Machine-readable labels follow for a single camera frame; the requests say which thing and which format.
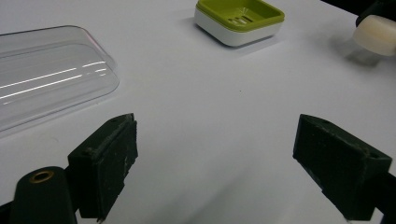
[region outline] transparent plastic lid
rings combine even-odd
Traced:
[[[79,27],[0,35],[0,132],[114,91],[114,68]]]

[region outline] white object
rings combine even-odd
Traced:
[[[396,21],[370,15],[356,28],[353,39],[374,53],[392,56],[396,54]]]

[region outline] soap dish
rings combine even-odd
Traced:
[[[237,47],[276,34],[285,14],[261,0],[199,0],[194,18],[220,42]]]

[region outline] white tabletop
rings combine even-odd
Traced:
[[[356,16],[341,9],[268,3],[286,14],[279,33],[233,49],[194,24],[195,0],[1,2],[0,34],[87,29],[120,85],[0,139],[0,204],[23,175],[66,167],[101,124],[132,112],[139,157],[106,223],[347,223],[291,156],[298,118],[327,119],[395,158],[396,58],[358,51]]]

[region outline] plastic box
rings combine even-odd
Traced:
[[[114,91],[114,68],[76,26],[0,35],[0,132]]]

